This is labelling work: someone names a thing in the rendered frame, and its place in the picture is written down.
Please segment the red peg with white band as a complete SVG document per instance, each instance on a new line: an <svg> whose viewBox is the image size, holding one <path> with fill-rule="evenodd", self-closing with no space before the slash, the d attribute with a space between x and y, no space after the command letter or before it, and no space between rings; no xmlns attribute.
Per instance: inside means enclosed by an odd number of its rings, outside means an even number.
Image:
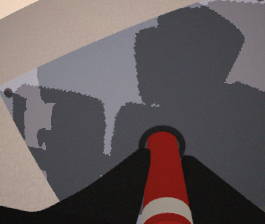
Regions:
<svg viewBox="0 0 265 224"><path fill-rule="evenodd" d="M140 224L193 224L176 137L165 131L153 133L148 148L152 161Z"/></svg>

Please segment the grey sloped panel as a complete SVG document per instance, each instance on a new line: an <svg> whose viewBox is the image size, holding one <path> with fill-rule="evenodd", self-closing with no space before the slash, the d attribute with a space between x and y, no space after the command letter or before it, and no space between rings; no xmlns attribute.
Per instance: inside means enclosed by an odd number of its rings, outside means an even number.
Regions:
<svg viewBox="0 0 265 224"><path fill-rule="evenodd" d="M59 201L165 131L180 160L265 205L265 0L177 8L22 73L0 96Z"/></svg>

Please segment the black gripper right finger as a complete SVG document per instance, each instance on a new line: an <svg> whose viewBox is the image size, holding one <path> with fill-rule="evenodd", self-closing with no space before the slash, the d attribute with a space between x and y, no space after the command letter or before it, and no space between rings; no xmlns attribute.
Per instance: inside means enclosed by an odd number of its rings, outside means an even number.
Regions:
<svg viewBox="0 0 265 224"><path fill-rule="evenodd" d="M181 164L193 224L265 224L264 210L195 156L183 156Z"/></svg>

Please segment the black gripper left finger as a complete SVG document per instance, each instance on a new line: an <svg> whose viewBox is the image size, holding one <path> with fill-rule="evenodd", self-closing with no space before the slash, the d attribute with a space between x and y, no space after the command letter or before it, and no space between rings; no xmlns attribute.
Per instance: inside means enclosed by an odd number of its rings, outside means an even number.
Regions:
<svg viewBox="0 0 265 224"><path fill-rule="evenodd" d="M95 183L39 212L0 205L0 224L137 224L151 161L151 149L139 148Z"/></svg>

